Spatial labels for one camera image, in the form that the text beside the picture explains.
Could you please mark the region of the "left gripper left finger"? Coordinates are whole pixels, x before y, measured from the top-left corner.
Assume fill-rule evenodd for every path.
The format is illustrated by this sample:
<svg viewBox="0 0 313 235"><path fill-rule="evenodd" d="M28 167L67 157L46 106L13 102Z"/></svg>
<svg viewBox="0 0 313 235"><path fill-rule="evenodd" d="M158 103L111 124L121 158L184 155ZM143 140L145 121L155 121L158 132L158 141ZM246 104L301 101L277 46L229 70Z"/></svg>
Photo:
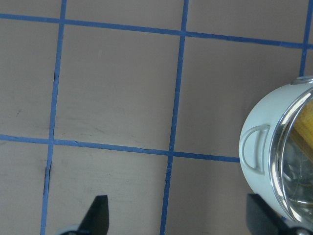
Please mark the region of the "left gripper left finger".
<svg viewBox="0 0 313 235"><path fill-rule="evenodd" d="M106 195L98 195L77 229L78 235L106 235L109 230L109 205Z"/></svg>

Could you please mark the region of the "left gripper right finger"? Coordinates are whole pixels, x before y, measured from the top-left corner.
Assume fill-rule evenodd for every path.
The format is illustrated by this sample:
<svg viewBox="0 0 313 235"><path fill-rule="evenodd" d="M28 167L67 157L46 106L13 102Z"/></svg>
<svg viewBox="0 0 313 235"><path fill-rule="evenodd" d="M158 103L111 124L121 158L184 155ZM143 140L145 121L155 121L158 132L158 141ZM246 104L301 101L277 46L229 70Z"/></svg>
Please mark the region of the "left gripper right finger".
<svg viewBox="0 0 313 235"><path fill-rule="evenodd" d="M287 235L288 226L258 194L246 197L246 225L252 235Z"/></svg>

